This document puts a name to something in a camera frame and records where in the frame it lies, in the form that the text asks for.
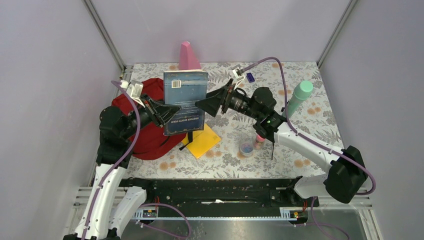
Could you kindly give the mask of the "dark blue book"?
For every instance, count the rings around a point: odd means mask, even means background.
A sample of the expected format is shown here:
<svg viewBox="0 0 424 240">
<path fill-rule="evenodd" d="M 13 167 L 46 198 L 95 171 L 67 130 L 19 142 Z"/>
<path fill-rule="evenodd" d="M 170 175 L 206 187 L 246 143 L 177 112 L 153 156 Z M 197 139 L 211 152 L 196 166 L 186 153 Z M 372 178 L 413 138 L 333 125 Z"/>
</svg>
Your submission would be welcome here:
<svg viewBox="0 0 424 240">
<path fill-rule="evenodd" d="M 195 106 L 195 103 L 206 98 L 208 80 L 208 72 L 201 69 L 163 73 L 164 103 L 181 107 L 164 126 L 165 136 L 204 129 L 205 112 Z"/>
</svg>

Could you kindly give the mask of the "red student backpack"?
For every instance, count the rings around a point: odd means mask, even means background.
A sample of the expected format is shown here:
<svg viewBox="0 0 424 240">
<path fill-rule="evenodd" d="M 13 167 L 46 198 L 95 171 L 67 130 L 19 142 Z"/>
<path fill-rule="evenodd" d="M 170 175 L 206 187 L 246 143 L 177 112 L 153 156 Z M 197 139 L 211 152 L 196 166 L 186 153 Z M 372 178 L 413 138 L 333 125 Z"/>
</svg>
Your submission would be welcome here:
<svg viewBox="0 0 424 240">
<path fill-rule="evenodd" d="M 164 81 L 150 78 L 143 83 L 141 94 L 147 94 L 154 100 L 164 100 Z M 129 113 L 137 112 L 139 107 L 124 92 L 116 97 L 111 106 L 100 114 L 100 147 L 98 154 L 101 160 L 112 161 L 122 158 L 127 163 L 130 156 L 141 160 L 156 160 L 178 145 L 186 137 L 186 133 L 166 136 L 163 127 L 150 123 L 146 127 L 131 127 Z"/>
</svg>

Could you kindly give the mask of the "yellow notebook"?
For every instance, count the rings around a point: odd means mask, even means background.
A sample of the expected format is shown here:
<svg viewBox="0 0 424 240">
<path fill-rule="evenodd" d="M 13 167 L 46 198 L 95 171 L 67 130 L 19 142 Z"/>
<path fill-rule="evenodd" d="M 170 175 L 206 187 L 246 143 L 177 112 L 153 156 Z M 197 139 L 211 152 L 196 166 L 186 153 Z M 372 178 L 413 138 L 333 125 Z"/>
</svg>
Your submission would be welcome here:
<svg viewBox="0 0 424 240">
<path fill-rule="evenodd" d="M 220 141 L 221 138 L 218 134 L 205 124 L 203 130 L 197 130 L 192 133 L 192 142 L 189 143 L 188 133 L 181 142 L 196 159 L 199 159 Z"/>
</svg>

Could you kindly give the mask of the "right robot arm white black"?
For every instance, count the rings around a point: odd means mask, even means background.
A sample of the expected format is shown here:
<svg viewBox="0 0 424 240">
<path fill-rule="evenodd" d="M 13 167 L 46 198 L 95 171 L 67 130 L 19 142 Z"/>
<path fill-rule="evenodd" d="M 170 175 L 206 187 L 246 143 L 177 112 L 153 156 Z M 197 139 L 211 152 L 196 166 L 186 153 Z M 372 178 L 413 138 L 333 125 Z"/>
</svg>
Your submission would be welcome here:
<svg viewBox="0 0 424 240">
<path fill-rule="evenodd" d="M 299 83 L 282 113 L 275 111 L 276 100 L 268 87 L 257 88 L 251 97 L 236 88 L 232 80 L 199 100 L 195 106 L 215 117 L 219 111 L 234 110 L 254 119 L 255 132 L 263 139 L 279 144 L 306 157 L 323 170 L 323 174 L 300 176 L 287 191 L 287 201 L 293 206 L 306 199 L 330 196 L 348 204 L 371 174 L 366 170 L 360 151 L 349 146 L 346 149 L 331 146 L 309 134 L 303 133 L 290 123 L 290 116 L 307 100 L 313 84 L 307 80 Z"/>
</svg>

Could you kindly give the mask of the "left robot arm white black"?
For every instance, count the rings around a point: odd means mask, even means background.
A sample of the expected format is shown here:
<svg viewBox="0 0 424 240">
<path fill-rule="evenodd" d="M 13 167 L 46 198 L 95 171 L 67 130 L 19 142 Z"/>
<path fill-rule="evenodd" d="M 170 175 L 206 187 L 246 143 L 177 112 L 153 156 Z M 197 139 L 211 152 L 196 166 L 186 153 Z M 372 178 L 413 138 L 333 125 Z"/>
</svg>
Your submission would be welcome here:
<svg viewBox="0 0 424 240">
<path fill-rule="evenodd" d="M 113 208 L 141 129 L 150 124 L 164 126 L 181 107 L 154 100 L 145 93 L 139 98 L 141 107 L 130 97 L 127 100 L 133 108 L 128 114 L 117 106 L 108 106 L 100 113 L 100 145 L 93 187 L 79 224 L 74 233 L 63 237 L 65 240 L 119 240 L 139 206 L 148 206 L 155 200 L 151 188 L 131 186 L 117 208 Z"/>
</svg>

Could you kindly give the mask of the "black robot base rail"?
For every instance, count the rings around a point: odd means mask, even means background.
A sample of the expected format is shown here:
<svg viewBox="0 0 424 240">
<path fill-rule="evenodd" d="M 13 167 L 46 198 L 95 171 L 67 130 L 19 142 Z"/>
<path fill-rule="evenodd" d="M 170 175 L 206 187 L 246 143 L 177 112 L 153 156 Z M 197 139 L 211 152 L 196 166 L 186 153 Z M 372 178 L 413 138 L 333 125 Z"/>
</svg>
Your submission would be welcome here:
<svg viewBox="0 0 424 240">
<path fill-rule="evenodd" d="M 186 217 L 276 217 L 280 208 L 304 210 L 319 206 L 294 191 L 297 179 L 142 179 L 129 178 L 120 187 L 142 187 L 147 203 L 168 204 Z"/>
</svg>

